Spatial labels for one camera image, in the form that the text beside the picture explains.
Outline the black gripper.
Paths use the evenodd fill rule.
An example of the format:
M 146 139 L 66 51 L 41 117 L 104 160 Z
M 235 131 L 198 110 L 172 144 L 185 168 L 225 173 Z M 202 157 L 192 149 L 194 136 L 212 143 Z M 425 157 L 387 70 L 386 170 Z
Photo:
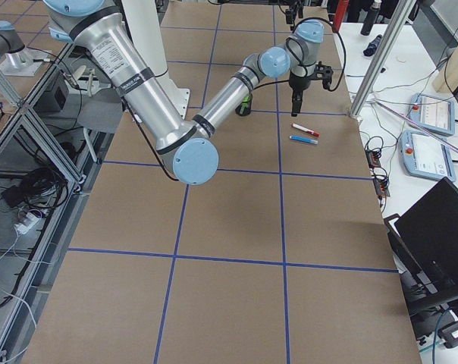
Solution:
M 292 89 L 292 109 L 291 116 L 296 117 L 301 112 L 303 103 L 303 93 L 310 86 L 312 76 L 298 76 L 290 72 L 289 86 Z

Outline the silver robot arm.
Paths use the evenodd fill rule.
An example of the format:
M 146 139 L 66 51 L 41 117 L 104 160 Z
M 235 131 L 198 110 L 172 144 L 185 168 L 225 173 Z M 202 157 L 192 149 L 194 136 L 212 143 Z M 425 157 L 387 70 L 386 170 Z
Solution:
M 204 184 L 215 174 L 219 157 L 212 135 L 265 77 L 313 75 L 325 31 L 319 20 L 308 19 L 280 45 L 248 56 L 216 96 L 185 121 L 129 39 L 114 2 L 47 1 L 45 6 L 55 26 L 52 33 L 89 50 L 155 137 L 163 165 L 190 185 Z

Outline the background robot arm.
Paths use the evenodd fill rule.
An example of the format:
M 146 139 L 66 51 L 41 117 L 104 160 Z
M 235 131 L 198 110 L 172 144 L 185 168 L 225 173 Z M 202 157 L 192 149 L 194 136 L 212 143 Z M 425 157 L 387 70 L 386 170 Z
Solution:
M 25 48 L 12 23 L 0 20 L 0 58 L 6 54 L 15 54 Z

